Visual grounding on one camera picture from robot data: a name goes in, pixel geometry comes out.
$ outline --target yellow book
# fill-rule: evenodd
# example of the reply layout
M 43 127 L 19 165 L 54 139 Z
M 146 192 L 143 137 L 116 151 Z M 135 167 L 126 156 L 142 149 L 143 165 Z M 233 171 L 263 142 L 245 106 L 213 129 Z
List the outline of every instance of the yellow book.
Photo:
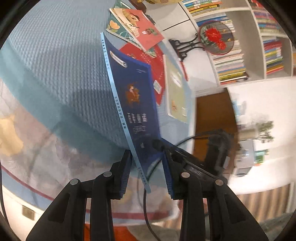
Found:
M 227 72 L 220 73 L 219 76 L 224 76 L 224 75 L 228 75 L 228 74 L 236 73 L 237 71 L 239 71 L 239 72 L 246 71 L 246 68 L 240 68 L 240 69 L 229 70 L 229 71 L 227 71 Z
M 227 75 L 220 76 L 219 80 L 223 81 L 223 80 L 233 79 L 236 77 L 241 77 L 244 75 L 245 75 L 245 71 L 242 71 L 242 72 L 238 72 L 238 73 L 234 73 L 234 74 L 227 74 Z
M 190 13 L 195 13 L 195 12 L 199 12 L 199 11 L 202 11 L 202 10 L 207 10 L 207 9 L 211 9 L 211 8 L 215 8 L 215 7 L 219 7 L 219 4 L 215 4 L 215 5 L 208 6 L 208 7 L 202 7 L 202 8 L 199 8 L 199 9 L 196 9 L 196 10 L 193 10 L 193 11 L 189 11 L 189 12 Z
M 273 55 L 273 54 L 277 54 L 278 52 L 279 52 L 278 50 L 274 50 L 274 51 L 265 53 L 264 56 L 267 57 L 267 56 L 270 56 L 270 55 Z

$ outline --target black stand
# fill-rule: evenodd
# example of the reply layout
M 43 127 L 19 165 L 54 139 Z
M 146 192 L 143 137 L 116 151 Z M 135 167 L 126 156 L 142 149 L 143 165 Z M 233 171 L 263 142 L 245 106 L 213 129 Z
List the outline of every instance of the black stand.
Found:
M 198 34 L 195 34 L 195 38 L 188 42 L 180 42 L 179 40 L 172 40 L 169 39 L 170 44 L 174 48 L 175 52 L 177 53 L 178 57 L 181 59 L 181 62 L 187 57 L 187 53 L 193 49 L 202 49 L 205 50 L 204 47 L 196 46 L 201 42 L 194 42 L 198 38 Z

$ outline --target white bookshelf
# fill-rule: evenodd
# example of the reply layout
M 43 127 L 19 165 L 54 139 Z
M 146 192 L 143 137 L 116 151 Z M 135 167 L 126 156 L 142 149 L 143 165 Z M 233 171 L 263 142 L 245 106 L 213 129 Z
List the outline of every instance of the white bookshelf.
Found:
M 187 8 L 182 2 L 179 3 L 184 12 L 188 15 L 190 21 L 198 31 L 196 21 L 199 18 L 211 16 L 213 14 L 223 13 L 232 20 L 235 28 L 235 37 L 240 41 L 242 51 L 244 53 L 244 62 L 247 73 L 250 76 L 249 80 L 221 85 L 227 87 L 229 85 L 237 85 L 249 83 L 252 81 L 264 81 L 274 78 L 286 78 L 293 76 L 293 49 L 292 43 L 288 36 L 282 32 L 277 34 L 261 33 L 258 27 L 257 20 L 248 0 L 222 0 L 220 9 L 202 13 L 196 16 L 191 16 Z M 266 74 L 266 61 L 264 58 L 264 46 L 262 37 L 278 37 L 282 42 L 282 56 L 284 63 L 284 70 L 272 74 Z

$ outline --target picture book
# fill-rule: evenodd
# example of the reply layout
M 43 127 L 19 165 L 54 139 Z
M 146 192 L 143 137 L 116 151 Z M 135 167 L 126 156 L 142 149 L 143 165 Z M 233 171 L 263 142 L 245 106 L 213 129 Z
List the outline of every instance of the picture book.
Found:
M 118 119 L 149 193 L 147 170 L 162 155 L 152 146 L 152 140 L 160 138 L 160 131 L 151 67 L 117 50 L 103 33 L 101 40 Z
M 141 10 L 110 8 L 110 12 L 133 36 L 143 51 L 148 51 L 164 39 Z
M 128 5 L 126 5 L 125 3 L 123 3 L 119 0 L 116 0 L 113 8 L 130 9 L 130 7 Z M 141 48 L 140 45 L 138 44 L 138 42 L 133 38 L 133 36 L 131 34 L 129 34 L 129 32 L 122 26 L 122 24 L 114 17 L 113 14 L 111 14 L 108 19 L 108 26 L 107 26 L 106 30 L 109 33 L 115 35 L 116 37 L 119 37 L 119 38 L 133 44 L 137 48 L 139 48 L 139 49 Z
M 165 68 L 165 103 L 168 115 L 186 123 L 188 109 L 186 108 L 182 75 L 165 55 L 163 55 L 163 62 Z
M 163 53 L 161 49 L 157 45 L 150 49 L 150 51 L 153 51 L 152 54 L 154 55 L 154 58 L 129 43 L 124 45 L 120 51 L 151 66 L 155 99 L 156 103 L 160 105 L 165 90 L 165 73 L 163 67 Z

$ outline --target red book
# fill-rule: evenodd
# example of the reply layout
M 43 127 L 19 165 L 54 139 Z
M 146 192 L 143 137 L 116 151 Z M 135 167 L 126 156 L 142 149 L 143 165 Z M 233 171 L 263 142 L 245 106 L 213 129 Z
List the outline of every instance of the red book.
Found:
M 152 72 L 152 78 L 153 78 L 153 87 L 154 87 L 154 94 L 156 103 L 158 105 L 161 104 L 161 99 L 163 96 L 163 92 L 165 90 L 165 74 L 164 74 L 164 66 L 163 66 L 163 53 L 161 49 L 155 45 L 152 49 L 149 51 L 153 51 L 153 56 L 156 56 L 155 58 L 151 57 L 150 55 L 144 53 L 142 50 L 137 48 L 131 43 L 125 44 L 120 51 L 136 60 L 142 61 L 144 63 L 150 64 L 151 66 L 151 72 Z
M 141 10 L 110 8 L 110 12 L 145 52 L 164 39 Z
M 282 43 L 280 41 L 267 43 L 264 45 L 264 50 L 274 49 L 274 48 L 281 48 Z

